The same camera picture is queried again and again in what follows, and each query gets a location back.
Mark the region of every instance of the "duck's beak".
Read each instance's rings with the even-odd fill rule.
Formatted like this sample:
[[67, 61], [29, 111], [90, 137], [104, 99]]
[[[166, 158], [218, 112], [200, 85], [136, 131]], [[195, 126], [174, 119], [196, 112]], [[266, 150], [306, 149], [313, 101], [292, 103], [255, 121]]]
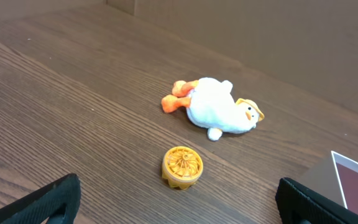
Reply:
[[246, 112], [248, 120], [251, 120], [251, 113], [249, 111]]

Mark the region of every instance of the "duck's body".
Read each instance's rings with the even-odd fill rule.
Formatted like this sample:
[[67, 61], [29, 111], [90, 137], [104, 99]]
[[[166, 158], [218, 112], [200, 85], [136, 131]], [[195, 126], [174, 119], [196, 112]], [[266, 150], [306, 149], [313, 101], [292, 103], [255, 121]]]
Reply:
[[212, 141], [217, 141], [222, 132], [248, 132], [264, 115], [251, 100], [239, 99], [235, 103], [230, 94], [232, 86], [227, 80], [219, 82], [214, 78], [201, 78], [188, 83], [177, 81], [173, 95], [162, 100], [163, 110], [170, 113], [179, 106], [186, 106], [190, 121], [207, 128]]

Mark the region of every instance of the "white stuffed duck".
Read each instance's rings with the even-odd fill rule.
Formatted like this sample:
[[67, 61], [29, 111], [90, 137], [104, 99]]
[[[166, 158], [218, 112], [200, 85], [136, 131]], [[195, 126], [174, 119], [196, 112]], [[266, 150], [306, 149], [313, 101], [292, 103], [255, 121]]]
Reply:
[[230, 92], [233, 84], [227, 80], [201, 78], [192, 82], [177, 81], [172, 95], [161, 101], [164, 112], [171, 113], [185, 106], [187, 116], [195, 125], [208, 129], [208, 138], [217, 141], [223, 132], [246, 133], [256, 128], [265, 115], [252, 100], [234, 102]]

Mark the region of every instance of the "yellow plastic object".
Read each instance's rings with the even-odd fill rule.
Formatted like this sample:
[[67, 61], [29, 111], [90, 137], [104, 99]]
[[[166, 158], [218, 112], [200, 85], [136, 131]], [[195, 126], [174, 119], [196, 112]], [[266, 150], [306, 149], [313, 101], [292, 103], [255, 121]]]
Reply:
[[162, 178], [168, 180], [170, 187], [186, 190], [196, 183], [203, 168], [203, 161], [197, 152], [185, 146], [173, 147], [162, 161]]

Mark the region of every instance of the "duck plush toy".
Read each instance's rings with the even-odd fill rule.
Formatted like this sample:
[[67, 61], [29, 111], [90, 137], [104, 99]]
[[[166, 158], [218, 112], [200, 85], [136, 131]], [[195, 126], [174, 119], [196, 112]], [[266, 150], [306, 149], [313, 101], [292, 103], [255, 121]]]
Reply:
[[195, 125], [208, 129], [208, 138], [217, 141], [223, 132], [246, 133], [256, 128], [265, 115], [252, 100], [234, 102], [230, 92], [233, 84], [227, 80], [201, 78], [192, 82], [177, 81], [172, 95], [161, 101], [162, 109], [171, 113], [181, 106]]

